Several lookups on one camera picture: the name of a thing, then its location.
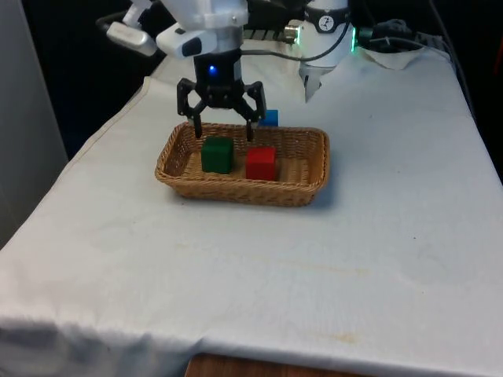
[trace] blue cube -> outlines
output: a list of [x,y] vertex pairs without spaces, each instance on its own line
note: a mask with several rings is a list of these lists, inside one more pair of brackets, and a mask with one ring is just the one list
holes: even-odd
[[266,118],[259,121],[259,126],[278,127],[279,125],[280,112],[278,110],[267,110]]

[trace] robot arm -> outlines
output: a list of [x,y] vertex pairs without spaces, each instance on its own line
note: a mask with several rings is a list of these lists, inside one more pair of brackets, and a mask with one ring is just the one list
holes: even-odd
[[[156,42],[138,23],[152,3],[131,1],[123,22],[108,26],[108,37],[145,55],[152,55],[159,47],[179,59],[193,58],[196,82],[182,79],[178,84],[178,114],[187,117],[199,138],[200,114],[206,107],[233,109],[246,120],[251,140],[252,124],[266,116],[266,100],[261,82],[245,85],[241,77],[240,47],[243,26],[248,22],[247,0],[160,0],[177,23],[159,34]],[[201,99],[193,108],[189,105],[192,91]],[[255,100],[255,110],[243,98],[245,94]]]

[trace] basket rim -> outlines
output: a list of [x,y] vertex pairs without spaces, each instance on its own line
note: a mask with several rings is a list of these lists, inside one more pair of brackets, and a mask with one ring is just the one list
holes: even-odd
[[[219,128],[244,128],[244,125],[239,124],[222,124],[222,123],[203,123],[203,126],[218,126]],[[274,132],[296,132],[302,133],[306,131],[314,132],[316,134],[321,135],[322,142],[324,145],[324,153],[323,153],[323,169],[321,170],[321,174],[319,179],[310,184],[305,183],[295,183],[295,182],[284,182],[284,181],[262,181],[255,179],[247,179],[247,178],[231,178],[227,175],[219,175],[218,177],[208,177],[208,178],[191,178],[191,177],[182,177],[182,176],[173,176],[167,174],[165,172],[166,162],[171,154],[171,150],[177,140],[178,134],[185,127],[192,127],[189,122],[183,122],[177,125],[173,132],[171,133],[167,143],[164,145],[162,152],[157,160],[156,165],[156,178],[162,181],[163,183],[173,183],[173,184],[181,184],[184,182],[190,183],[191,185],[201,183],[201,184],[242,184],[246,186],[250,185],[267,185],[270,189],[320,189],[324,187],[329,179],[329,172],[327,169],[327,165],[330,160],[330,144],[329,144],[329,136],[324,130],[320,130],[318,128],[313,127],[275,127],[272,130]]]

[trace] red cube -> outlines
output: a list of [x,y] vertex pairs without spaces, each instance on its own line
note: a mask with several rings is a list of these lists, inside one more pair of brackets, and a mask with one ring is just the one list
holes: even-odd
[[246,178],[274,181],[276,178],[276,148],[250,148],[246,156]]

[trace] green cube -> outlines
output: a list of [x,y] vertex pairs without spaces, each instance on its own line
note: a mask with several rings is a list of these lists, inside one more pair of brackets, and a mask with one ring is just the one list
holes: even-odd
[[233,169],[233,139],[209,136],[201,150],[201,165],[205,173],[229,174]]

